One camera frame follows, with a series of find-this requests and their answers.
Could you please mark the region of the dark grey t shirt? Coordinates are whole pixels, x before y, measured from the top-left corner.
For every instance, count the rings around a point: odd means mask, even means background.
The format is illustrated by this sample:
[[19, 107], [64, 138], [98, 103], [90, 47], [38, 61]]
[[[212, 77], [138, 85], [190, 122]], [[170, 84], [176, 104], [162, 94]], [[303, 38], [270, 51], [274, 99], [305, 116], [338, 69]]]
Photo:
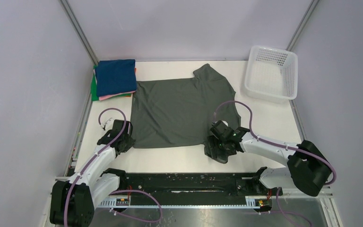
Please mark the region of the dark grey t shirt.
[[241, 125], [234, 104], [236, 92], [226, 77], [209, 64], [192, 78], [139, 81], [132, 98], [130, 121], [134, 148], [206, 145], [214, 114], [230, 127]]

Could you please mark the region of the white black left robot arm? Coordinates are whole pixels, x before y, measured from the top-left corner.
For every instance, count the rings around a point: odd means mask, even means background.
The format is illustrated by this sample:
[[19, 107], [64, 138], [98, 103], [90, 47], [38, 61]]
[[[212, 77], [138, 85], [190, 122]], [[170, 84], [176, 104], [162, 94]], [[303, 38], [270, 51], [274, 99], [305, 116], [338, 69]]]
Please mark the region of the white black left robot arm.
[[68, 180], [54, 184], [49, 217], [52, 224], [67, 222], [69, 227], [87, 227], [95, 209], [109, 193], [126, 192], [125, 171], [110, 168], [109, 164], [134, 145], [132, 132], [130, 121], [114, 120], [112, 129], [98, 140], [91, 155], [94, 160], [88, 160]]

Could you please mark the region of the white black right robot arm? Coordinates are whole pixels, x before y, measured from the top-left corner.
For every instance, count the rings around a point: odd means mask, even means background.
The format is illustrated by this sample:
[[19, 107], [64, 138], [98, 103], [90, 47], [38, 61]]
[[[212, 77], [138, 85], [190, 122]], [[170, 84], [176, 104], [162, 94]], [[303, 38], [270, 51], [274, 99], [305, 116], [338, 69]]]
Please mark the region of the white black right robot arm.
[[297, 188], [316, 197], [329, 177], [335, 178], [331, 164], [310, 141], [286, 143], [255, 135], [250, 129], [233, 129], [224, 121], [213, 122], [207, 138], [205, 155], [225, 164], [229, 156], [238, 152], [255, 154], [282, 165], [281, 168], [263, 167], [257, 172], [252, 188], [263, 195], [274, 188]]

